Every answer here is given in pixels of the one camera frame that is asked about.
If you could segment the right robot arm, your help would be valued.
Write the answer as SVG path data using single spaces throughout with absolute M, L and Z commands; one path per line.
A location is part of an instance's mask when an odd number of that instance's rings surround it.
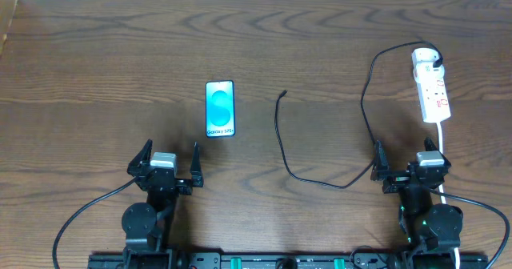
M 431 194 L 444 183 L 451 163 L 429 138 L 425 150 L 416 154 L 403 171 L 391 169 L 381 142 L 374 144 L 374 166 L 370 176 L 382 182 L 382 192 L 398 194 L 399 224 L 409 246 L 393 253 L 389 268 L 454 268 L 454 249 L 460 246 L 462 210 L 433 203 Z

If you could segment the blue Samsung Galaxy smartphone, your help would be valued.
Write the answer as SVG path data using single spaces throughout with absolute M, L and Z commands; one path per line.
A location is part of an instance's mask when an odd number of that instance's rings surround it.
M 235 136 L 234 82 L 212 81 L 206 84 L 206 136 Z

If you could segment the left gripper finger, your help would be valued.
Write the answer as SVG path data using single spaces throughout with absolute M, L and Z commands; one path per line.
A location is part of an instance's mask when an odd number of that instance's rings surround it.
M 148 139 L 143 148 L 129 162 L 128 168 L 135 169 L 147 165 L 150 162 L 152 147 L 153 141 Z
M 204 178 L 202 174 L 202 167 L 200 163 L 200 147 L 198 143 L 194 144 L 194 152 L 190 164 L 191 182 L 193 187 L 203 187 Z

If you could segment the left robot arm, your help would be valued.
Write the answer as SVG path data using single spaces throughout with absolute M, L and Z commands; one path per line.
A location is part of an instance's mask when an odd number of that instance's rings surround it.
M 126 233 L 123 250 L 124 268 L 188 268 L 187 253 L 168 245 L 170 226 L 174 220 L 178 198 L 191 195 L 195 187 L 204 185 L 200 163 L 200 147 L 194 145 L 190 164 L 191 177 L 180 179 L 177 155 L 152 153 L 153 141 L 148 140 L 129 162 L 127 173 L 147 198 L 144 203 L 129 206 L 122 216 Z

